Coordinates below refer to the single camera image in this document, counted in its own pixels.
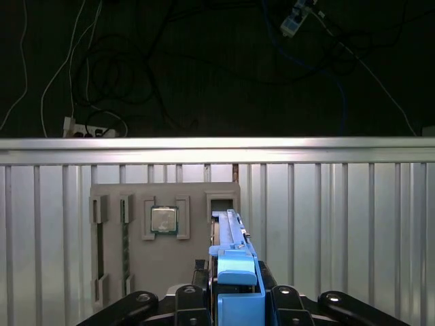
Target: blue cable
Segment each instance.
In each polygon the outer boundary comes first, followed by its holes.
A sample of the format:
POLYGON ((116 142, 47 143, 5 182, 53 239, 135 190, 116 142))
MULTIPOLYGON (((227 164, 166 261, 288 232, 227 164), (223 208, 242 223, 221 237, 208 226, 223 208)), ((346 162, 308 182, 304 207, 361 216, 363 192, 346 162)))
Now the blue cable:
MULTIPOLYGON (((266 26, 267 26, 267 31, 268 31, 268 35, 269 38, 272 41, 273 46, 276 47, 276 49, 278 50, 278 52, 280 53, 280 55, 282 55, 284 58, 286 58, 287 60, 290 60, 294 63, 296 63, 297 65, 304 67, 308 70, 315 70, 315 67, 312 67, 310 65, 307 65, 305 62, 294 58, 293 56, 290 56, 289 54, 287 54, 284 49, 278 44, 277 39, 275 39, 275 37, 273 36, 273 31, 272 31, 272 26, 271 26, 271 22, 269 22, 268 19, 268 3, 267 0, 262 0, 263 2, 263 14, 264 14, 264 20, 266 21, 266 26)), ((345 124, 346 124, 346 119, 347 119, 347 97, 345 94, 345 90, 344 87, 342 85, 342 83, 340 83, 340 81, 335 78, 333 75, 331 75, 330 73, 328 73, 325 70, 321 70, 320 73, 324 74, 325 76, 331 78, 332 80, 334 80, 337 84, 338 89, 340 90, 340 94, 341 94, 341 98, 343 101, 343 112, 341 114, 341 123, 340 123, 340 132, 339 134, 342 136, 344 134, 345 131, 345 124)))

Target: slot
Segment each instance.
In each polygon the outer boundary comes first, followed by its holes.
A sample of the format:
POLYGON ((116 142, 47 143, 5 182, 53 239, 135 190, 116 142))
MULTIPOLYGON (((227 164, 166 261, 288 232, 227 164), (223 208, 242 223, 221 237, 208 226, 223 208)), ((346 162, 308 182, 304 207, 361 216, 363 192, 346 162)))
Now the slot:
POLYGON ((93 200, 92 201, 92 221, 94 223, 97 223, 98 220, 98 201, 93 200))
POLYGON ((233 208, 232 199, 213 199, 211 201, 211 212, 226 212, 233 208))

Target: gray bracket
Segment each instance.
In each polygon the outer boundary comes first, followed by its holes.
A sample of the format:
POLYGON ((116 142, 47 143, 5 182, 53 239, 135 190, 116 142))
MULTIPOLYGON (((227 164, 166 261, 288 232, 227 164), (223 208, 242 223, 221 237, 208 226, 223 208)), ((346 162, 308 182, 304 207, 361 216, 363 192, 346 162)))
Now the gray bracket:
POLYGON ((177 196, 178 206, 178 240, 190 239, 190 199, 189 196, 177 196))
POLYGON ((151 232, 151 208, 156 204, 154 196, 143 197, 142 240, 154 240, 156 235, 151 232))

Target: aluminum rail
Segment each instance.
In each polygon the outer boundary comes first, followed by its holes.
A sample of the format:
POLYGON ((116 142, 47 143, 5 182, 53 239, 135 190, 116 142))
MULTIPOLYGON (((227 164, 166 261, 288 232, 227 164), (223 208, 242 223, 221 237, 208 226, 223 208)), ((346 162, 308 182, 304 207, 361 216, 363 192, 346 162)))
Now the aluminum rail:
POLYGON ((0 165, 435 162, 432 138, 10 139, 0 165))

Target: screw head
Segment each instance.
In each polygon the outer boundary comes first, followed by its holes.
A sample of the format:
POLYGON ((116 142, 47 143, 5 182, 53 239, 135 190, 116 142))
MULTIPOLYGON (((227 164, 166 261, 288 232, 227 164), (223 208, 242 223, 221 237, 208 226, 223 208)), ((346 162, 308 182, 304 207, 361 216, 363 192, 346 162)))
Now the screw head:
POLYGON ((282 294, 289 294, 291 291, 291 289, 289 287, 280 287, 279 288, 279 292, 281 292, 282 294))
POLYGON ((146 294, 146 293, 139 294, 139 295, 137 296, 137 298, 136 298, 136 300, 139 301, 139 302, 146 302, 146 301, 148 301, 149 299, 151 299, 151 298, 150 298, 150 296, 149 296, 148 294, 146 294))
POLYGON ((326 299, 332 302, 339 302, 341 298, 337 294, 329 293, 326 295, 326 299))
POLYGON ((194 293, 196 290, 194 287, 186 287, 184 293, 194 293))

